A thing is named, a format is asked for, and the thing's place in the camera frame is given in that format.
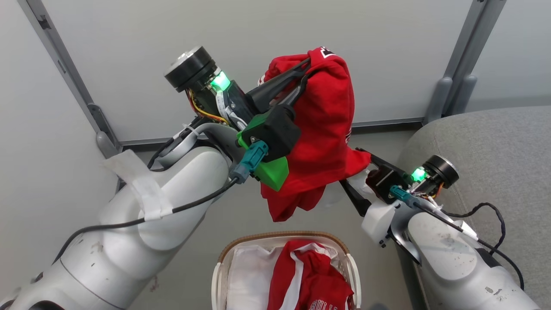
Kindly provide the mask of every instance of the white partition panel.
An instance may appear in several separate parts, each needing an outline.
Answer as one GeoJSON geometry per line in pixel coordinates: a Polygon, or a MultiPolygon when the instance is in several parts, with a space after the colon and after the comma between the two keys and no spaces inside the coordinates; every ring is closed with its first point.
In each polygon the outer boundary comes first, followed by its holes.
{"type": "Polygon", "coordinates": [[[508,0],[473,74],[467,111],[551,104],[551,1],[508,0]]]}
{"type": "Polygon", "coordinates": [[[97,224],[117,178],[16,0],[0,1],[0,41],[3,300],[46,270],[73,232],[97,224]]]}
{"type": "Polygon", "coordinates": [[[163,72],[203,45],[248,91],[272,58],[326,46],[347,61],[355,122],[423,117],[471,0],[44,0],[120,141],[169,137],[192,110],[163,72]]]}

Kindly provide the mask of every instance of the red cloth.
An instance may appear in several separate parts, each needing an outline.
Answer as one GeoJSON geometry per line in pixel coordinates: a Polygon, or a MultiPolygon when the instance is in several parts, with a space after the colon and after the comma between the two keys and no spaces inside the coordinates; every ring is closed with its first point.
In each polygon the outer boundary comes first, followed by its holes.
{"type": "Polygon", "coordinates": [[[369,153],[347,145],[354,117],[354,91],[342,58],[324,47],[304,55],[277,57],[261,80],[268,81],[308,57],[311,68],[307,74],[313,75],[294,105],[295,124],[302,133],[287,156],[289,176],[279,191],[261,185],[274,222],[286,221],[297,207],[311,210],[325,185],[359,173],[371,161],[369,153]]]}
{"type": "Polygon", "coordinates": [[[331,266],[329,249],[308,240],[291,240],[275,263],[267,310],[346,310],[352,294],[331,266]]]}

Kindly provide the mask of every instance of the gray sofa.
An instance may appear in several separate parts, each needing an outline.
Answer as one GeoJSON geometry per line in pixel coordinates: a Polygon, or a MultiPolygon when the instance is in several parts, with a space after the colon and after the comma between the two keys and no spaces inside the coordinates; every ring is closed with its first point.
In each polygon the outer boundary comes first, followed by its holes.
{"type": "MultiPolygon", "coordinates": [[[[551,309],[551,106],[487,110],[434,121],[402,151],[398,166],[413,171],[431,155],[447,158],[459,181],[437,202],[466,213],[480,202],[498,207],[507,234],[500,249],[521,269],[526,292],[551,309]]],[[[495,243],[500,223],[490,208],[467,220],[484,240],[495,243]]],[[[516,278],[510,265],[497,260],[516,278]]],[[[426,287],[431,310],[443,309],[426,287]]]]}

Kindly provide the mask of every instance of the laundry basket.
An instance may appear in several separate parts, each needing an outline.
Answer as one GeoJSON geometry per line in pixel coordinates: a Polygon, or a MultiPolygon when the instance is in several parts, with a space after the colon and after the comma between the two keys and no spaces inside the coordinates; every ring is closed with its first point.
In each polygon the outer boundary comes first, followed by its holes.
{"type": "Polygon", "coordinates": [[[361,307],[361,285],[358,268],[348,248],[337,237],[325,232],[310,232],[310,231],[290,231],[290,232],[273,232],[264,234],[255,234],[252,236],[239,238],[230,244],[222,251],[218,258],[218,263],[214,268],[212,275],[212,286],[210,298],[213,310],[225,310],[226,298],[228,295],[228,273],[230,265],[234,257],[234,250],[237,247],[245,245],[259,245],[267,250],[276,247],[283,247],[289,240],[301,239],[317,242],[326,248],[334,249],[337,255],[337,269],[344,276],[347,283],[354,291],[352,298],[352,308],[360,309],[361,307]]]}

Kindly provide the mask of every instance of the green led indicator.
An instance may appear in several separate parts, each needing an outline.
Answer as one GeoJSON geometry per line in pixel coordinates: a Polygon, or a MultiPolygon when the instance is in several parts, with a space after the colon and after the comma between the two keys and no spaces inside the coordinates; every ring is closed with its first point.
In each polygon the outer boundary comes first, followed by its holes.
{"type": "Polygon", "coordinates": [[[412,173],[412,178],[415,182],[421,182],[426,178],[426,171],[423,168],[417,168],[412,173]]]}
{"type": "Polygon", "coordinates": [[[214,80],[210,83],[212,86],[216,86],[220,90],[226,90],[228,86],[230,85],[230,80],[224,73],[224,71],[220,71],[220,74],[214,78],[214,80]]]}

